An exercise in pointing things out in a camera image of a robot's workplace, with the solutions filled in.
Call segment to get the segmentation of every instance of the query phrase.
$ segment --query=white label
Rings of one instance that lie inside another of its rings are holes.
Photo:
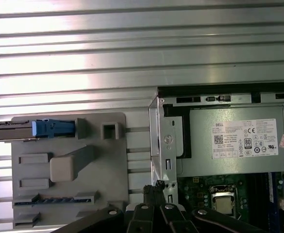
[[[273,199],[273,185],[272,185],[272,174],[271,172],[268,173],[268,178],[269,178],[269,201],[274,203]]]
[[[276,119],[217,122],[212,148],[213,159],[278,155]]]

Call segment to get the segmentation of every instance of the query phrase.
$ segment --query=ribbed metal panel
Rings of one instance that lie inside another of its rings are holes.
[[[157,86],[267,81],[284,81],[284,0],[0,0],[0,120],[124,112],[132,202]],[[0,143],[2,231],[10,156]]]

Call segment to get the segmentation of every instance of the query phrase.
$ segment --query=blue plastic tab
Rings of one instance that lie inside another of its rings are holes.
[[[35,137],[54,138],[75,134],[75,122],[53,119],[32,121],[32,133]]]

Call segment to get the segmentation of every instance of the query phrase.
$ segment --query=qr code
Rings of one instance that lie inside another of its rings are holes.
[[[215,135],[214,136],[215,144],[224,144],[224,136],[223,135]]]

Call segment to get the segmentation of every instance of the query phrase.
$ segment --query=screw hole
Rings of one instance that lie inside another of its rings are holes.
[[[188,227],[183,228],[182,230],[184,233],[190,232],[190,229]]]
[[[143,228],[137,227],[135,231],[136,231],[136,232],[142,232],[142,231],[143,231]]]
[[[117,211],[116,210],[111,210],[110,212],[108,212],[110,215],[116,215]]]

